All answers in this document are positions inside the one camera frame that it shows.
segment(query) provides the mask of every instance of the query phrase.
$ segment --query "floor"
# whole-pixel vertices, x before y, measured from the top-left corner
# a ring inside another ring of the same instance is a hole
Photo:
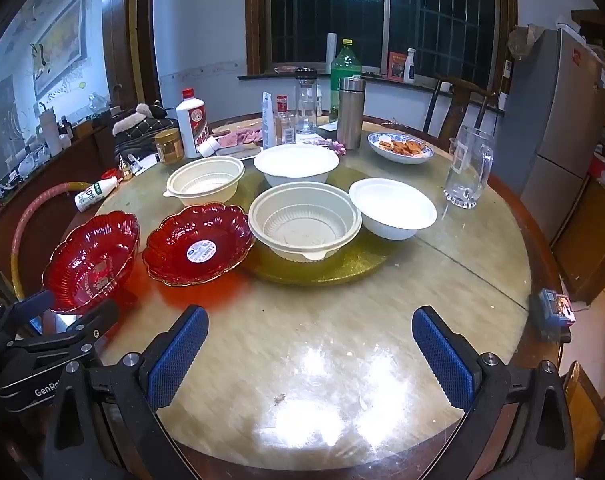
[[[579,361],[601,397],[605,396],[605,291],[586,308],[575,305],[572,341],[565,345],[560,374],[566,373],[573,361]]]

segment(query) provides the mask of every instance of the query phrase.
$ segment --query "red scalloped plate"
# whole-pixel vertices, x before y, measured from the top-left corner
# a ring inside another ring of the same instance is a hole
[[[147,238],[142,261],[165,285],[200,285],[238,266],[255,241],[238,206],[194,205],[162,221]]]
[[[55,297],[54,312],[84,314],[115,294],[134,268],[140,226],[134,215],[113,211],[75,228],[56,247],[42,274]]]

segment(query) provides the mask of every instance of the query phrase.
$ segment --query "green plastic bottle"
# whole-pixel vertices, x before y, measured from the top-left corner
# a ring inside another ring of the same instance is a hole
[[[362,74],[362,65],[351,49],[352,46],[352,40],[343,40],[343,49],[331,64],[331,110],[329,118],[332,121],[338,118],[340,79]]]

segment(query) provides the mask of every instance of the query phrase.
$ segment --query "fried food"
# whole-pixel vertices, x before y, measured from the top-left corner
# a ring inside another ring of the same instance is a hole
[[[380,147],[398,155],[416,156],[423,152],[425,143],[416,140],[391,140],[390,142],[381,140]]]

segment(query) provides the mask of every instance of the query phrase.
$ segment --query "red book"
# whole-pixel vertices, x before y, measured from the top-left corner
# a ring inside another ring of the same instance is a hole
[[[387,69],[387,79],[403,82],[405,80],[405,63],[407,54],[397,52],[389,53],[389,67]]]

